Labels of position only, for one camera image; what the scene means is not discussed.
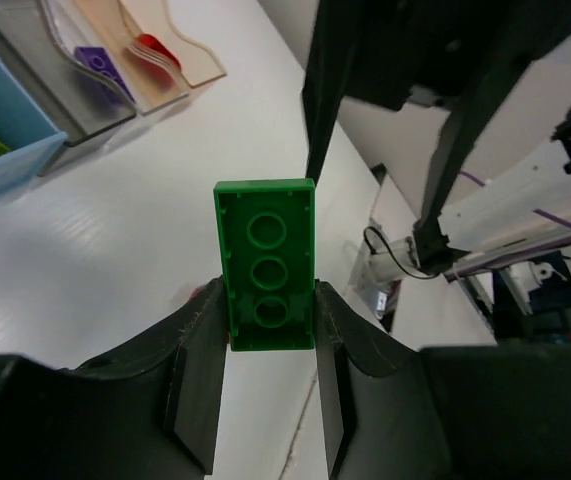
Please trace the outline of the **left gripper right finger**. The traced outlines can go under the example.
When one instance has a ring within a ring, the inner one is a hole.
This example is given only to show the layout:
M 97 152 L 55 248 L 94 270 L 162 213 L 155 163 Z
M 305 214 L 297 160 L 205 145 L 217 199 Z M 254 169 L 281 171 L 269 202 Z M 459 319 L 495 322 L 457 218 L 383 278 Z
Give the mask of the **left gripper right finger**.
M 333 479 L 571 479 L 571 345 L 414 351 L 315 287 Z

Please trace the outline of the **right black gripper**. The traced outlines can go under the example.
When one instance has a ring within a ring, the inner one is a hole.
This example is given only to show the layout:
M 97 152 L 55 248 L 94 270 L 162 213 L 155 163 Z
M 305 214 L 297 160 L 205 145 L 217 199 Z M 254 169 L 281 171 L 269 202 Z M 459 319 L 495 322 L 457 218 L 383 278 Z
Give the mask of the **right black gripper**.
M 438 218 L 476 141 L 527 68 L 570 35 L 571 1 L 319 2 L 301 94 L 305 176 L 320 179 L 345 97 L 393 111 L 455 103 L 414 226 L 419 238 L 440 237 Z

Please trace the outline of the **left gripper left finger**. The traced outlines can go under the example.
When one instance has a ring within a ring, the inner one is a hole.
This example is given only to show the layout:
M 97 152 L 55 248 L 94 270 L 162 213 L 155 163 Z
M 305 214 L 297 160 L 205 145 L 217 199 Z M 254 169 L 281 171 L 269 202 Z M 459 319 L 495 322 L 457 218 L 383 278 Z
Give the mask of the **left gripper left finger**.
M 226 351 L 217 278 L 77 368 L 0 354 L 0 479 L 210 475 Z

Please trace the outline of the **green lego plate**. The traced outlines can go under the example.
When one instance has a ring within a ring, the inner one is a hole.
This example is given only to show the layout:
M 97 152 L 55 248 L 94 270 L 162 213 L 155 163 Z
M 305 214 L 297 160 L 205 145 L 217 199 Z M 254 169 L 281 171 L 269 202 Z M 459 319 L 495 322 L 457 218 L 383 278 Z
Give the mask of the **green lego plate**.
M 220 181 L 213 196 L 232 350 L 313 348 L 314 182 Z

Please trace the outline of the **red lego brick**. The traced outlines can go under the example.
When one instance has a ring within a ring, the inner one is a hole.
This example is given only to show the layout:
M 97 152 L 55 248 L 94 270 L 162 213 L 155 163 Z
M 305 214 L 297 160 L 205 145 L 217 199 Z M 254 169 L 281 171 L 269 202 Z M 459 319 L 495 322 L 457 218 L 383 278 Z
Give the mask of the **red lego brick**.
M 136 37 L 136 41 L 141 45 L 147 47 L 160 54 L 169 60 L 179 72 L 182 71 L 180 61 L 174 56 L 174 54 L 154 35 L 148 33 L 141 33 Z

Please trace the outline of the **purple lego brick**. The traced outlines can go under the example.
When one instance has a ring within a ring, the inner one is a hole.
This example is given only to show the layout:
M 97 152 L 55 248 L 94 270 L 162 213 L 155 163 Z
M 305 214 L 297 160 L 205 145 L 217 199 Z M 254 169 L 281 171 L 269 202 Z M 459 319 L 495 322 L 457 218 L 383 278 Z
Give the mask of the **purple lego brick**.
M 134 100 L 118 69 L 104 48 L 79 46 L 74 49 L 74 56 L 86 67 L 113 80 L 130 100 Z

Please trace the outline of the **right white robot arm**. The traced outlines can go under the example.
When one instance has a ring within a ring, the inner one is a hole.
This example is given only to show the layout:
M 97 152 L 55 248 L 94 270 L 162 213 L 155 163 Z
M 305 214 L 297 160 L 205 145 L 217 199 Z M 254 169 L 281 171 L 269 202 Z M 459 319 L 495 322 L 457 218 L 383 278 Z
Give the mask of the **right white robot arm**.
M 464 252 L 436 223 L 463 196 L 465 166 L 500 174 L 543 138 L 569 103 L 571 70 L 549 54 L 571 36 L 571 1 L 322 1 L 302 89 L 306 174 L 321 176 L 345 99 L 391 112 L 392 176 L 418 214 L 428 274 Z

